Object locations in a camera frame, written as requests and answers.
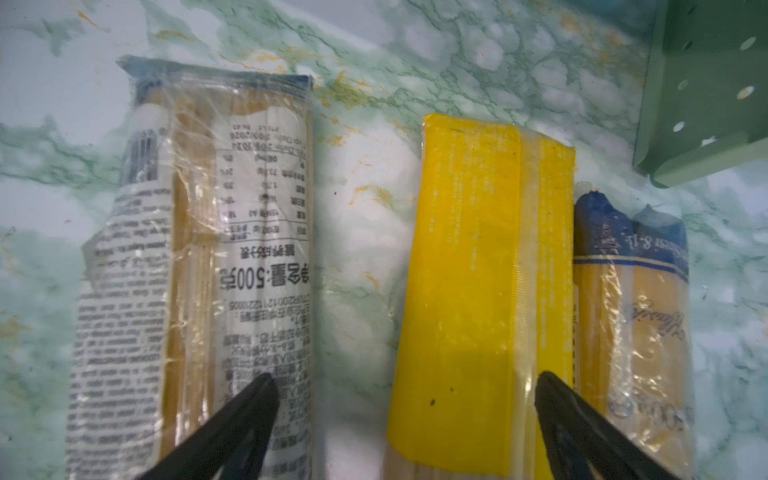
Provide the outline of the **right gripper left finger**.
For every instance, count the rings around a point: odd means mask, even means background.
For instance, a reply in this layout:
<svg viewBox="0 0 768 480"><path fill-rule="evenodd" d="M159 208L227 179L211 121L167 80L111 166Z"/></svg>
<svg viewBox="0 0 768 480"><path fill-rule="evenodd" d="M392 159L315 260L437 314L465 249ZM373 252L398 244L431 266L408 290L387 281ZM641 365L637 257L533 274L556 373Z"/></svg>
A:
<svg viewBox="0 0 768 480"><path fill-rule="evenodd" d="M273 376L258 375L144 479L257 479L279 408Z"/></svg>

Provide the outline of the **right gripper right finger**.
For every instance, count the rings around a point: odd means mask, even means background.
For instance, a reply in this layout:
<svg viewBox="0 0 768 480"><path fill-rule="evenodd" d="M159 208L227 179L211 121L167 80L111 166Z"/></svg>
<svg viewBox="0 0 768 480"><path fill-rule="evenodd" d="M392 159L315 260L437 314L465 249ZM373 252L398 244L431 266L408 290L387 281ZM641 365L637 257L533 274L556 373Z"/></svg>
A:
<svg viewBox="0 0 768 480"><path fill-rule="evenodd" d="M550 371L537 379L535 408L555 479L676 478Z"/></svg>

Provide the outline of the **clear white label spaghetti bag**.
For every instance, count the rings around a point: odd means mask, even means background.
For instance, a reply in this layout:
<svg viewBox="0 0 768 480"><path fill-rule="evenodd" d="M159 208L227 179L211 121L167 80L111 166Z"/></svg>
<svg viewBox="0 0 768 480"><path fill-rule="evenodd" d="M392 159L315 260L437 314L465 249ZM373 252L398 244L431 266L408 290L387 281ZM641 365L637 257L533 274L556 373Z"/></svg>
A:
<svg viewBox="0 0 768 480"><path fill-rule="evenodd" d="M119 63L131 127L83 248L66 475L147 473L268 373L260 475L311 479L312 78Z"/></svg>

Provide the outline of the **yellow spaghetti bag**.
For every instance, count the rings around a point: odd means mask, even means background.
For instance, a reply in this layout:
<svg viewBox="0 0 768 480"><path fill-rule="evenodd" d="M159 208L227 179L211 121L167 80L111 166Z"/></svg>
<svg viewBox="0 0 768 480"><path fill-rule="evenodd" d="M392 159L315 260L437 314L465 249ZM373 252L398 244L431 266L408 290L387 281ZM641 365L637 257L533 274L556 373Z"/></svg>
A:
<svg viewBox="0 0 768 480"><path fill-rule="evenodd" d="M573 374L575 152L426 116L386 479L548 479L536 381Z"/></svg>

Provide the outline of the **green wooden shelf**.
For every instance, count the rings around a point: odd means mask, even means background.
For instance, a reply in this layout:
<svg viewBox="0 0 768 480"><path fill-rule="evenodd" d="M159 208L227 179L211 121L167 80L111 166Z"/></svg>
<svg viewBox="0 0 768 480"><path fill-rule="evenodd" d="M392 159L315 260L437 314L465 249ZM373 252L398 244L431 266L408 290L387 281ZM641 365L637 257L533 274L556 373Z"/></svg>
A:
<svg viewBox="0 0 768 480"><path fill-rule="evenodd" d="M766 157L766 1L658 2L634 168L670 188Z"/></svg>

